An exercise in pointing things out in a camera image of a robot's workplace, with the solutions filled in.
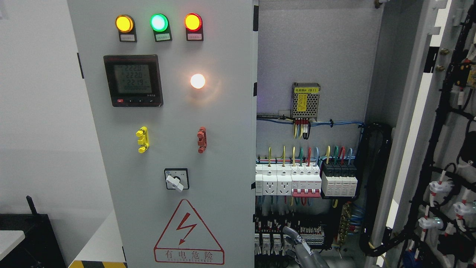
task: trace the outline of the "red wire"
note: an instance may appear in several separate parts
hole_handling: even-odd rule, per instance
[[[311,147],[307,150],[307,166],[311,166]]]
[[[342,157],[340,158],[340,164],[343,165],[344,164],[344,157],[346,156],[346,148],[344,146],[342,146],[340,148],[340,152],[339,152],[339,156],[342,154]]]

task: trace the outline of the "yellow black striped tape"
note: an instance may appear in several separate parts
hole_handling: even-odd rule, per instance
[[[127,268],[125,262],[75,260],[69,268]]]

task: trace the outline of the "white wall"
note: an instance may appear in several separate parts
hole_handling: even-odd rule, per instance
[[[47,213],[70,263],[112,211],[65,0],[0,0],[0,213]]]

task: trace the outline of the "lightning bolt symbol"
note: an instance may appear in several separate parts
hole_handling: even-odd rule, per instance
[[[193,229],[197,226],[197,224],[191,224],[191,225],[187,225],[187,226],[182,226],[188,219],[188,217],[190,217],[190,213],[186,213],[185,216],[183,217],[182,221],[180,222],[180,224],[178,225],[177,227],[177,231],[178,230],[182,230],[182,229],[186,229],[186,228],[190,228],[190,230],[188,230],[188,233],[185,235],[185,237],[183,239],[180,239],[180,242],[178,243],[178,245],[180,246],[183,242],[185,242],[185,238],[187,238],[187,236],[193,231]]]

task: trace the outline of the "red terminal connector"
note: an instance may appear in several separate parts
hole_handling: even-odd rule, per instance
[[[207,129],[200,127],[197,133],[198,137],[198,152],[202,154],[207,149]]]

